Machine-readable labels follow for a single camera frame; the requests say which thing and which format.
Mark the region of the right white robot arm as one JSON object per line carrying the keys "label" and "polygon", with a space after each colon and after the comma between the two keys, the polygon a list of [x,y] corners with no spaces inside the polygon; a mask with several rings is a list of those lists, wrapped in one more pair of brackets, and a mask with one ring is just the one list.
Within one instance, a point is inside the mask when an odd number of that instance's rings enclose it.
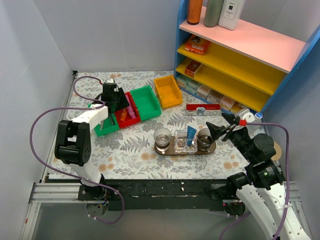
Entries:
{"label": "right white robot arm", "polygon": [[272,161],[276,155],[274,140],[266,133],[251,137],[248,126],[258,126],[252,115],[222,114],[229,126],[206,125],[210,140],[227,140],[248,161],[245,172],[230,175],[224,186],[215,187],[215,196],[223,200],[239,199],[260,225],[267,239],[308,240],[293,207],[290,205],[289,175]]}

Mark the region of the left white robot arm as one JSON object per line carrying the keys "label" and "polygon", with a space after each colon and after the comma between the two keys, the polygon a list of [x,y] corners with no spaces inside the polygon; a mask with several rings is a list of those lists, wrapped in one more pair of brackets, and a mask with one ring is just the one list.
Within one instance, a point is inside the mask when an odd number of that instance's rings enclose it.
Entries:
{"label": "left white robot arm", "polygon": [[102,84],[101,97],[93,102],[91,109],[71,120],[61,120],[58,124],[54,155],[81,178],[86,193],[95,200],[103,199],[107,194],[101,184],[104,177],[95,169],[92,160],[91,132],[102,127],[111,113],[128,107],[125,93],[116,83]]}

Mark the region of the brown oval wooden tray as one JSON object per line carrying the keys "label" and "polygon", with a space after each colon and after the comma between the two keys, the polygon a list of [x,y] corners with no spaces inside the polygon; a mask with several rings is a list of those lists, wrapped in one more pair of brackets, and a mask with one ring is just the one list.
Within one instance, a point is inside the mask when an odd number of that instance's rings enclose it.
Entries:
{"label": "brown oval wooden tray", "polygon": [[198,145],[197,137],[194,138],[194,144],[188,146],[186,137],[179,137],[176,140],[175,136],[172,136],[165,151],[162,148],[159,148],[156,142],[154,143],[155,151],[163,156],[210,155],[216,150],[216,147],[216,143],[213,142],[206,150],[201,150]]}

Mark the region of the orange bottle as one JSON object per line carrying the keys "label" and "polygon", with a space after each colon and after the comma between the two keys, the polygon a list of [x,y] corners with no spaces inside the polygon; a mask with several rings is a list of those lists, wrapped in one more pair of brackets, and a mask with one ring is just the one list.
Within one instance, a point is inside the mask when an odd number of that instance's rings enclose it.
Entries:
{"label": "orange bottle", "polygon": [[187,23],[197,25],[200,22],[203,0],[189,0]]}

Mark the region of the blue yellow pink shelf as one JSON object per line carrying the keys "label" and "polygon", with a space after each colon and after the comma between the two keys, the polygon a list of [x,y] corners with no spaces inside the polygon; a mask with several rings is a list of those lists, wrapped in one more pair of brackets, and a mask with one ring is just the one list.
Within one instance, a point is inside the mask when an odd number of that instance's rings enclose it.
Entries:
{"label": "blue yellow pink shelf", "polygon": [[[203,64],[193,78],[248,108],[264,112],[320,38],[316,28],[305,42],[240,20],[234,30],[187,22],[189,3],[177,14],[174,76],[195,60]],[[191,35],[210,41],[204,55],[186,51]]]}

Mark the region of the clear glass cup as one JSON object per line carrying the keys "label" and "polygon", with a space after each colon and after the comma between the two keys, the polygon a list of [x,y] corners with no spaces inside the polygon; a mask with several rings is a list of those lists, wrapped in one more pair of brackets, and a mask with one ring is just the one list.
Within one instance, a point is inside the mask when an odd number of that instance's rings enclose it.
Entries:
{"label": "clear glass cup", "polygon": [[153,138],[156,149],[160,152],[165,152],[169,148],[172,134],[167,128],[159,128],[154,132]]}

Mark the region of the clear textured acrylic holder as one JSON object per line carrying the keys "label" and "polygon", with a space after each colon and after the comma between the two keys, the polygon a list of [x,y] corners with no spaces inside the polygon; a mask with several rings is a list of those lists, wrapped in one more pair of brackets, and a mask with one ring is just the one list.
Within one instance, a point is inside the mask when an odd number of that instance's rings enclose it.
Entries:
{"label": "clear textured acrylic holder", "polygon": [[191,146],[187,145],[187,130],[174,131],[174,153],[176,155],[192,155],[198,151],[198,137],[194,136]]}

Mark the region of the yellow plastic bin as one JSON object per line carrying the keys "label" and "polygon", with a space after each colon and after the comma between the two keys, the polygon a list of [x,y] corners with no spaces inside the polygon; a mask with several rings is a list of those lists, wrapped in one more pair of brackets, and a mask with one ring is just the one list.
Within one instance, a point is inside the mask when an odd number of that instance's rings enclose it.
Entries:
{"label": "yellow plastic bin", "polygon": [[178,106],[183,103],[182,94],[173,75],[154,80],[155,91],[163,109]]}

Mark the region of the pink white sponge pack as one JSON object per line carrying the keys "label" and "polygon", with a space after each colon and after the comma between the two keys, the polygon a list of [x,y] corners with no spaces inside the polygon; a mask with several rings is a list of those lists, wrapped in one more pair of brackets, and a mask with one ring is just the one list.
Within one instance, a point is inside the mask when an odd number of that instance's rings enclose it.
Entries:
{"label": "pink white sponge pack", "polygon": [[220,101],[219,101],[219,105],[221,107],[221,109],[224,109],[226,111],[230,111],[231,108],[233,107],[233,105],[235,104],[235,100],[227,97],[227,96],[223,96]]}

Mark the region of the green translucent cup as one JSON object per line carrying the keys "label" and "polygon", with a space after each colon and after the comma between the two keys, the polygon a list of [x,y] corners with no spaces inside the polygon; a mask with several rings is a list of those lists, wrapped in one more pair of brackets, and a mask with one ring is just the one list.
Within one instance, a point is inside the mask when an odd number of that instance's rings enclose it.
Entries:
{"label": "green translucent cup", "polygon": [[199,151],[208,151],[213,143],[214,141],[208,128],[203,128],[198,132],[197,147]]}

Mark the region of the grey bottle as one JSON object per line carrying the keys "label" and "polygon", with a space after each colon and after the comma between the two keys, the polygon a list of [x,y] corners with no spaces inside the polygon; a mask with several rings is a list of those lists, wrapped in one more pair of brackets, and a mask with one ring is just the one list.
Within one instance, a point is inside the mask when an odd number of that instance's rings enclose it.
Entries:
{"label": "grey bottle", "polygon": [[215,27],[220,19],[224,0],[208,0],[203,24],[206,27]]}

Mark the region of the red white box middle shelf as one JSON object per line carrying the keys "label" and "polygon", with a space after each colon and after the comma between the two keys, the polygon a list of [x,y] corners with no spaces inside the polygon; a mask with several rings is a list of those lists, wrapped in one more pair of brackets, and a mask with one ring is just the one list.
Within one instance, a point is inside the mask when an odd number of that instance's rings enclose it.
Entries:
{"label": "red white box middle shelf", "polygon": [[194,78],[196,74],[199,72],[199,70],[202,68],[203,64],[201,62],[198,62],[196,60],[192,60],[187,67],[184,70],[184,73],[191,77]]}

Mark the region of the white bottle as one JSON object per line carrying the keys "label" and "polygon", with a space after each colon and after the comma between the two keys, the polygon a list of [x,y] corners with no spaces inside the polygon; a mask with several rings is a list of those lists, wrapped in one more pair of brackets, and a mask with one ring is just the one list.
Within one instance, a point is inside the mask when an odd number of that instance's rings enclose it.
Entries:
{"label": "white bottle", "polygon": [[246,0],[224,0],[218,25],[234,30],[238,24]]}

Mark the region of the blue toothpaste tube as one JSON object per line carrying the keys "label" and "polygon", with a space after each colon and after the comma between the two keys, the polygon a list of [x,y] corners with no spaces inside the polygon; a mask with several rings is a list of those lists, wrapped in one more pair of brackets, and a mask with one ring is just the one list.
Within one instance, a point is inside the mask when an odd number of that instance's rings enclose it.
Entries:
{"label": "blue toothpaste tube", "polygon": [[194,141],[197,130],[190,125],[187,126],[187,145],[191,146]]}

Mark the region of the green bin with toothbrushes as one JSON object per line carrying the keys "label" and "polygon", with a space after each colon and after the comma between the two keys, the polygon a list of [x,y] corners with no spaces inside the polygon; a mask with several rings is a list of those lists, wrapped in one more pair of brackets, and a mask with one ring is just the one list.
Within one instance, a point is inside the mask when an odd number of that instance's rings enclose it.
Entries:
{"label": "green bin with toothbrushes", "polygon": [[[99,104],[90,104],[93,115],[88,121],[88,126],[86,127],[86,134],[89,135],[93,130],[95,131],[98,137],[103,135],[115,132],[119,129],[118,124],[116,123],[116,118],[113,113],[109,113],[108,107],[103,106],[102,108],[97,109]],[[100,123],[104,120],[103,129],[100,130]]]}

